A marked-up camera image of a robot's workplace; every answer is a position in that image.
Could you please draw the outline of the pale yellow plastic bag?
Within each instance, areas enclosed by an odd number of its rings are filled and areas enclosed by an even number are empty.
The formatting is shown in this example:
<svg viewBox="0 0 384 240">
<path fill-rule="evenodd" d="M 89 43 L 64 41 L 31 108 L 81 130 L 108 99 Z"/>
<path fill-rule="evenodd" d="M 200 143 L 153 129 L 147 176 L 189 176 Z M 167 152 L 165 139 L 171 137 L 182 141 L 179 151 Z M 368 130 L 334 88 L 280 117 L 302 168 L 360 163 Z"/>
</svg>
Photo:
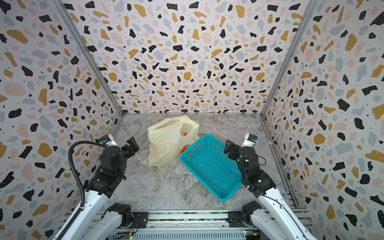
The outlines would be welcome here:
<svg viewBox="0 0 384 240">
<path fill-rule="evenodd" d="M 149 164 L 161 167 L 177 160 L 184 146 L 188 148 L 200 138 L 200 124 L 187 115 L 165 118 L 148 128 Z"/>
</svg>

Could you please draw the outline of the peach fruit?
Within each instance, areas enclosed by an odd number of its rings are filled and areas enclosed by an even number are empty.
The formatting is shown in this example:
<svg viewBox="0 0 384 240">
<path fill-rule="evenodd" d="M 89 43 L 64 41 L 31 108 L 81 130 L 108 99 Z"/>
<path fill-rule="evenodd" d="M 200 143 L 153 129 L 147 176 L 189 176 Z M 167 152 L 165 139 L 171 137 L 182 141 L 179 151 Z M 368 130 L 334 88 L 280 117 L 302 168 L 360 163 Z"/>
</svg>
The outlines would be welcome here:
<svg viewBox="0 0 384 240">
<path fill-rule="evenodd" d="M 182 150 L 180 151 L 180 153 L 184 153 L 185 150 L 187 150 L 187 149 L 188 149 L 188 147 L 187 147 L 187 146 L 184 146 L 184 147 L 182 148 Z"/>
</svg>

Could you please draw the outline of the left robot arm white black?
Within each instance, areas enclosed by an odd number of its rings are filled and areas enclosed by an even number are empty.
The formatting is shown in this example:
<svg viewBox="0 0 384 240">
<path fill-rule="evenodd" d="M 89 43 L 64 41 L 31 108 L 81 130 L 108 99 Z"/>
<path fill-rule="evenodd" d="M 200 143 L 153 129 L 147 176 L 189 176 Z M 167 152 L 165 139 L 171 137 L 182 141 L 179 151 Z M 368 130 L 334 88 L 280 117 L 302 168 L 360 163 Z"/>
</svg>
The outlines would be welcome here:
<svg viewBox="0 0 384 240">
<path fill-rule="evenodd" d="M 75 147 L 78 145 L 104 148 L 99 156 L 101 164 L 95 176 L 86 185 L 82 184 L 73 159 Z M 129 231 L 139 228 L 139 221 L 135 219 L 131 206 L 114 203 L 103 213 L 101 221 L 90 232 L 86 231 L 98 211 L 111 198 L 122 180 L 126 179 L 127 161 L 139 150 L 140 147 L 134 137 L 119 147 L 110 134 L 95 142 L 78 141 L 70 146 L 68 160 L 80 190 L 81 201 L 55 235 L 56 240 L 105 240 L 117 228 Z"/>
</svg>

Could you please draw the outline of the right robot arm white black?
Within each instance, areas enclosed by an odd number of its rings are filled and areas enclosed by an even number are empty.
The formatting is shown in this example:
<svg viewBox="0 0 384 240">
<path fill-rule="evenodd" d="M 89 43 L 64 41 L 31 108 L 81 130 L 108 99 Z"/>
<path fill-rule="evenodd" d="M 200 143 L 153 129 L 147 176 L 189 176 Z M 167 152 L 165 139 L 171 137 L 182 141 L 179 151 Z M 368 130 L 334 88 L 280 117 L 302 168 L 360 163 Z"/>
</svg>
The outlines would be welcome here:
<svg viewBox="0 0 384 240">
<path fill-rule="evenodd" d="M 254 148 L 257 139 L 246 135 L 241 146 L 228 140 L 224 154 L 237 163 L 242 184 L 257 199 L 242 207 L 245 225 L 261 230 L 269 240 L 315 240 L 286 203 L 272 178 L 259 164 Z"/>
</svg>

